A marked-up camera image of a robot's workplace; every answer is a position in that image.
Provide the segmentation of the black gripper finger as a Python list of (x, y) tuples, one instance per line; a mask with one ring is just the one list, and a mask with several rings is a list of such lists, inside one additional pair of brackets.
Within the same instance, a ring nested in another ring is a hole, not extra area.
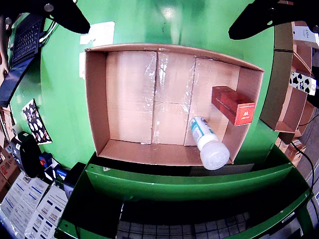
[(15, 21), (21, 13), (50, 18), (64, 28), (80, 34), (89, 32), (90, 23), (72, 0), (2, 0), (0, 14)]
[(230, 39), (247, 39), (269, 27), (293, 21), (304, 21), (313, 33), (318, 33), (319, 2), (293, 0), (292, 3), (290, 5), (278, 0), (256, 0), (248, 4), (230, 26)]

